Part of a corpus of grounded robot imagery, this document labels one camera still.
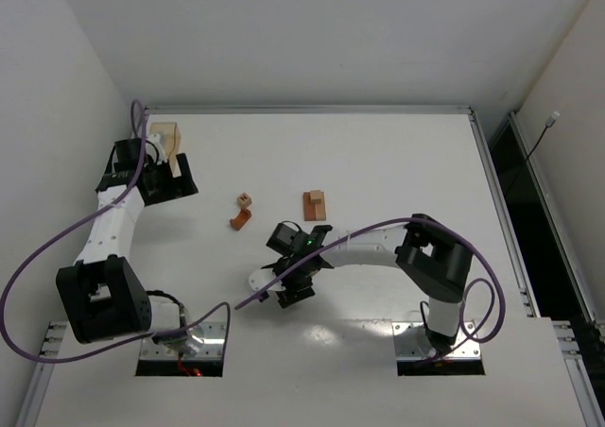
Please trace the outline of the transparent orange plastic box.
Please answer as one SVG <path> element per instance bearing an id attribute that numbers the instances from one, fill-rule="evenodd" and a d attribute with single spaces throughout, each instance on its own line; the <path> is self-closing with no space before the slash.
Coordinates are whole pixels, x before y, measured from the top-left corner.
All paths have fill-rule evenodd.
<path id="1" fill-rule="evenodd" d="M 176 156 L 179 154 L 181 144 L 181 133 L 176 122 L 154 122 L 149 127 L 149 134 L 151 133 L 162 133 L 166 142 L 164 148 L 167 153 L 168 163 L 170 165 L 172 174 L 179 176 L 180 169 L 176 160 Z"/>

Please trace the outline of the reddish brown rectangular block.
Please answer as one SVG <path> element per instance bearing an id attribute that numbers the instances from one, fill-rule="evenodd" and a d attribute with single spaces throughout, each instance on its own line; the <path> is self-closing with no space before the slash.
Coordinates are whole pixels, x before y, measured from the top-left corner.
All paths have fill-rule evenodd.
<path id="1" fill-rule="evenodd" d="M 310 193 L 304 192 L 302 194 L 302 203 L 303 203 L 303 220 L 307 222 L 315 221 L 315 205 L 311 201 Z"/>

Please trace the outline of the light wooden rectangular block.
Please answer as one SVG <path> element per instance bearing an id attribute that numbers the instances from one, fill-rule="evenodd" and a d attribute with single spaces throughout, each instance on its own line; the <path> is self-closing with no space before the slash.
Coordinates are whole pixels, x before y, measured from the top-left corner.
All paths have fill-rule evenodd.
<path id="1" fill-rule="evenodd" d="M 325 194 L 321 192 L 317 203 L 315 204 L 315 217 L 318 221 L 325 221 L 327 219 Z"/>

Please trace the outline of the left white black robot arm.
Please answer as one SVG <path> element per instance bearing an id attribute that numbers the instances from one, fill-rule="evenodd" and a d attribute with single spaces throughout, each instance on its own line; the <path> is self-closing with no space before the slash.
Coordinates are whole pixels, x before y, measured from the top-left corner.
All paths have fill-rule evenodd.
<path id="1" fill-rule="evenodd" d="M 129 256 L 136 222 L 151 205 L 198 192 L 188 160 L 165 134 L 114 143 L 95 189 L 100 212 L 71 266 L 56 285 L 78 342 L 90 344 L 152 326 L 152 302 Z"/>

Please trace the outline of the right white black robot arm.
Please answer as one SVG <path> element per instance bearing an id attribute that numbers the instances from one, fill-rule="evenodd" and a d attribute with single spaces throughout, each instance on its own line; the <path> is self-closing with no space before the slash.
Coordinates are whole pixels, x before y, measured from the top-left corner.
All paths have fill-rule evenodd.
<path id="1" fill-rule="evenodd" d="M 473 253 L 425 214 L 403 226 L 365 232 L 319 225 L 310 232 L 280 223 L 267 241 L 280 258 L 266 266 L 278 281 L 271 286 L 288 308 L 315 295 L 314 276 L 349 265 L 399 268 L 428 297 L 425 335 L 437 351 L 451 350 L 459 329 L 462 296 Z"/>

